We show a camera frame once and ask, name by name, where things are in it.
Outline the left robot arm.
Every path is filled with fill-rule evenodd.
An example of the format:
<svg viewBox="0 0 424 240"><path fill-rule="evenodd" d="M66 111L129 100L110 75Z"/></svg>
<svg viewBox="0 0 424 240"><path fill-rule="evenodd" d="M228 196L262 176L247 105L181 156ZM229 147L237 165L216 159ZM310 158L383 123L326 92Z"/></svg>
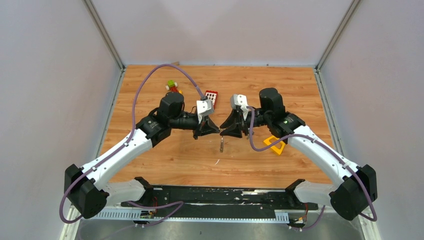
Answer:
<svg viewBox="0 0 424 240"><path fill-rule="evenodd" d="M171 135L173 129L190 130L193 138L218 134L210 119L214 105L207 97L196 101L195 112L184 110L184 96L168 92L131 132L103 155L78 167L70 165L64 172L64 195L85 219L96 216L104 207L135 201L149 206L153 193L140 181L110 183L110 179L136 157L154 148Z"/></svg>

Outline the silver keyring with keys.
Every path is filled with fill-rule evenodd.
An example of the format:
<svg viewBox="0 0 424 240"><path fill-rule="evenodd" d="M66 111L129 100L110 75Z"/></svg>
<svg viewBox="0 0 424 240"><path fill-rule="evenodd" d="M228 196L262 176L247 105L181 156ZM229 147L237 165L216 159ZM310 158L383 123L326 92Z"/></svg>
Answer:
<svg viewBox="0 0 424 240"><path fill-rule="evenodd" d="M224 143L224 137L223 137L223 136L221 136L221 139L220 139L220 146L219 146L219 152L220 152L220 153L223 153L223 152L224 152L224 146L225 146L225 143Z"/></svg>

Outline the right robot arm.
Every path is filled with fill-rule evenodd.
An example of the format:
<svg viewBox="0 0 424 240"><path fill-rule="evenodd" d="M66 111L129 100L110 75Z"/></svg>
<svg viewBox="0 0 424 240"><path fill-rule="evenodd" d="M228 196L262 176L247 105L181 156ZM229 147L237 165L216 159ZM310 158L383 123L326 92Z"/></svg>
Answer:
<svg viewBox="0 0 424 240"><path fill-rule="evenodd" d="M330 179L330 184L299 179L287 188L286 204L298 209L304 203L331 206L342 218L351 221L362 216L377 221L373 205L378 198L377 174L368 164L360 166L347 159L322 141L300 117L286 110L277 89L259 92L260 107L248 104L247 97L234 94L230 98L232 112L220 126L221 136L249 137L251 148L262 152L284 142L308 157ZM266 126L277 140L257 148L253 129Z"/></svg>

